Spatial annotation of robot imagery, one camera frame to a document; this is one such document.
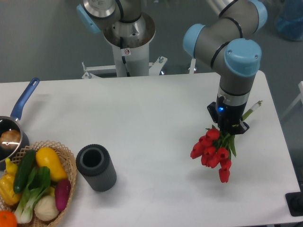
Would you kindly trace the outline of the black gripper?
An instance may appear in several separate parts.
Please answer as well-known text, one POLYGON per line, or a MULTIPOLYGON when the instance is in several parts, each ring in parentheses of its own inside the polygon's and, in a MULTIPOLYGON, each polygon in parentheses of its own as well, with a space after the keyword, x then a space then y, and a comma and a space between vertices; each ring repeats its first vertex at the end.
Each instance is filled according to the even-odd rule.
POLYGON ((228 132, 230 135, 239 135, 250 128, 242 117, 246 104, 228 105, 224 103, 223 97, 217 97, 216 102, 207 106, 207 110, 221 131, 228 132))

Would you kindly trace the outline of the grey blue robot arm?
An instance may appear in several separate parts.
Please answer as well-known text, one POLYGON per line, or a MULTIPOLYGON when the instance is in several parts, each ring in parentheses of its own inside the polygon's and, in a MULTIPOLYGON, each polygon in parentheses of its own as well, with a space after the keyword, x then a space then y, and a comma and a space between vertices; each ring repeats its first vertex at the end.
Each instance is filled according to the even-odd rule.
POLYGON ((261 47, 248 37, 267 21, 267 9, 258 0, 209 0, 219 20, 210 27, 192 25, 183 38, 184 50, 220 75, 217 99, 207 109, 219 129, 243 134, 244 109, 256 73, 261 47))

